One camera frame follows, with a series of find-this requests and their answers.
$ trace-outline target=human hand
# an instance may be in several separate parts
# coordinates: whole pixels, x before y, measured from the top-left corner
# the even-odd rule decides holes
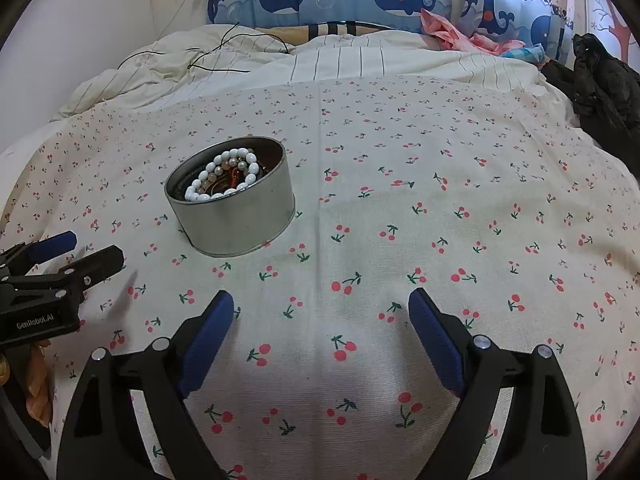
[[[27,412],[45,428],[51,421],[52,405],[49,400],[49,381],[47,365],[42,349],[49,346],[49,340],[31,345],[31,355],[27,364],[25,384],[27,387]],[[0,386],[3,386],[11,374],[9,361],[0,354]]]

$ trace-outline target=blue gripper pad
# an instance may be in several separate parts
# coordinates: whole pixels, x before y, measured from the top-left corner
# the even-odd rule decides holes
[[[436,317],[434,309],[439,312],[433,301],[426,294],[420,293],[420,289],[409,295],[409,319],[440,383],[455,396],[461,397],[465,391],[462,357]]]
[[[72,251],[77,241],[76,235],[72,231],[60,233],[35,243],[29,251],[29,258],[34,264],[43,264],[56,256],[60,256],[60,254]]]
[[[202,322],[196,337],[182,357],[182,376],[178,382],[178,391],[183,398],[202,386],[234,318],[234,300],[228,292],[220,291],[216,294],[207,309],[209,307],[212,308],[207,319]]]

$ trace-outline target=finger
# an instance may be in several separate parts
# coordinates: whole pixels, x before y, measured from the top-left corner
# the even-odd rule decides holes
[[[31,418],[35,418],[36,420],[40,420],[42,417],[42,412],[49,402],[49,392],[47,388],[41,388],[40,392],[36,397],[28,397],[27,398],[27,412],[31,416]]]
[[[46,378],[47,365],[42,350],[36,345],[31,345],[31,359],[27,364],[25,383],[32,396],[36,397],[40,393]]]
[[[45,428],[51,422],[52,412],[53,412],[53,406],[51,405],[50,402],[47,402],[44,409],[42,410],[42,414],[40,415],[40,418],[38,419],[38,422],[42,424]]]
[[[9,361],[6,360],[4,354],[0,354],[0,386],[4,386],[4,384],[9,380],[10,373]]]

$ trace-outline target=tin can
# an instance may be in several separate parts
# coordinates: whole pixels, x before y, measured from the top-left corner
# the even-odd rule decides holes
[[[262,176],[233,194],[187,202],[184,193],[216,155],[232,148],[254,150]],[[209,256],[239,256],[277,238],[296,212],[284,146],[268,137],[239,137],[196,153],[173,170],[164,194],[191,245]]]

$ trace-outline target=pearl bead bracelet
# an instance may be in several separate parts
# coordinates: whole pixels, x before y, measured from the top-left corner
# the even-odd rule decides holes
[[[213,184],[218,177],[224,175],[225,171],[231,172],[232,187],[224,193],[216,193],[213,196],[209,196],[204,192],[200,193],[204,191],[206,184]],[[236,185],[235,181],[240,171],[244,175],[244,182]],[[220,155],[215,156],[213,161],[207,164],[197,179],[191,183],[184,193],[184,199],[188,202],[206,202],[207,200],[233,194],[254,184],[258,179],[259,171],[260,166],[258,165],[257,157],[251,149],[233,148],[222,152]]]

